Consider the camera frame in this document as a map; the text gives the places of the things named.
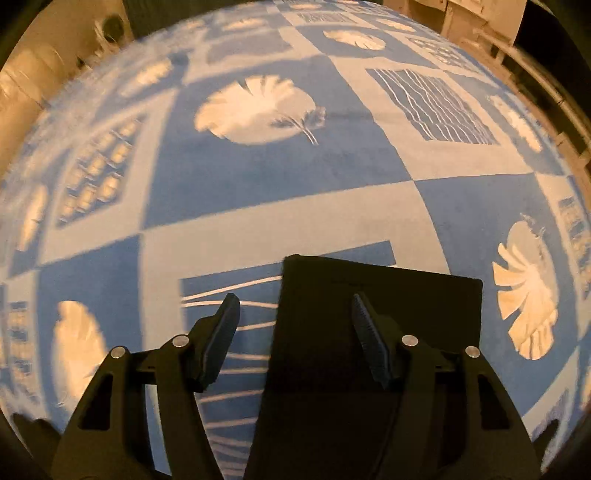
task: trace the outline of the leaf pattern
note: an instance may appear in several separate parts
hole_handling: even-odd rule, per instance
[[[552,327],[558,319],[556,274],[541,233],[534,234],[527,221],[515,223],[507,247],[498,247],[507,268],[492,263],[495,284],[511,288],[498,292],[501,318],[506,320],[519,310],[509,336],[515,351],[531,360],[540,359],[552,347]]]
[[[252,76],[210,95],[195,115],[195,129],[246,145],[265,144],[303,133],[313,145],[313,129],[324,126],[326,111],[289,79]]]
[[[39,185],[31,197],[25,219],[22,223],[21,234],[18,240],[17,250],[24,252],[29,249],[31,241],[35,238],[39,223],[43,220],[45,208],[47,206],[47,187]]]
[[[377,19],[378,22],[383,23],[384,25],[387,25],[389,27],[394,27],[397,28],[399,30],[404,30],[406,32],[416,32],[416,30],[409,26],[409,25],[405,25],[403,23],[399,23],[399,22],[395,22],[394,20],[388,20],[387,18],[378,18]]]
[[[149,85],[154,85],[161,79],[167,77],[172,69],[173,64],[169,58],[153,63],[139,72],[133,80],[119,91],[119,94],[122,97],[134,96],[143,88]]]
[[[262,18],[243,18],[236,20],[222,27],[223,31],[242,30],[243,28],[254,28],[265,25],[266,21]]]
[[[54,327],[54,377],[60,406],[72,412],[107,354],[95,316],[78,301],[61,301]]]
[[[536,137],[533,129],[528,125],[525,118],[515,112],[505,101],[498,95],[492,95],[489,97],[490,102],[493,106],[501,113],[505,120],[512,126],[519,136],[523,138],[530,148],[537,153],[542,152],[542,145]]]
[[[354,45],[364,50],[383,50],[386,42],[381,38],[367,35],[356,30],[330,30],[324,31],[326,38],[340,41],[348,45]]]

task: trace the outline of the screw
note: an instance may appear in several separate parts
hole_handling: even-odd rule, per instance
[[[189,337],[186,335],[177,335],[173,338],[173,345],[177,347],[182,347],[189,344]]]
[[[475,346],[467,346],[466,355],[471,358],[478,358],[480,356],[480,350]]]
[[[125,347],[124,346],[116,346],[111,350],[111,356],[113,358],[121,358],[125,355]]]
[[[406,346],[417,346],[418,338],[414,335],[405,335],[402,337],[402,342]]]

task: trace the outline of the black bracket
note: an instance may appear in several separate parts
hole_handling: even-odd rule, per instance
[[[240,302],[230,293],[213,316],[157,350],[113,348],[61,438],[51,426],[14,418],[33,457],[53,480],[170,479],[154,468],[148,436],[145,385],[155,384],[173,478],[223,480],[194,393],[216,380],[239,320]]]

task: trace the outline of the blue and white rug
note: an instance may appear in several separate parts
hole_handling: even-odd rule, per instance
[[[561,421],[546,462],[591,397],[568,168],[489,71],[380,5],[251,3],[134,42],[52,102],[0,196],[7,415],[63,428],[110,348],[156,348],[234,291],[199,408],[241,477],[293,253],[482,279],[484,354],[532,437]]]

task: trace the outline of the wavy line pattern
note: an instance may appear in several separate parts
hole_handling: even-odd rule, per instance
[[[412,70],[368,70],[425,140],[498,144],[489,128],[442,79]]]

